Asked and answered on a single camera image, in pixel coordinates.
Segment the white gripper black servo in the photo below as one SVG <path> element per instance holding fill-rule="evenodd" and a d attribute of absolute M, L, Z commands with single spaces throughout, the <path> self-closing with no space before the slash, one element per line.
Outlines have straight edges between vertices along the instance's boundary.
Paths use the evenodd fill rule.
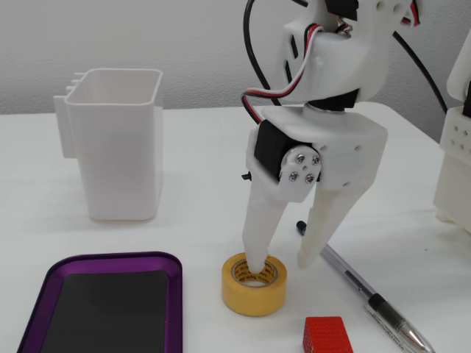
<path fill-rule="evenodd" d="M 304 107 L 267 107 L 250 135 L 247 168 L 251 188 L 242 232 L 251 272 L 265 266 L 269 244 L 291 202 L 316 187 L 300 250 L 308 268 L 374 182 L 387 131 L 358 113 Z"/>

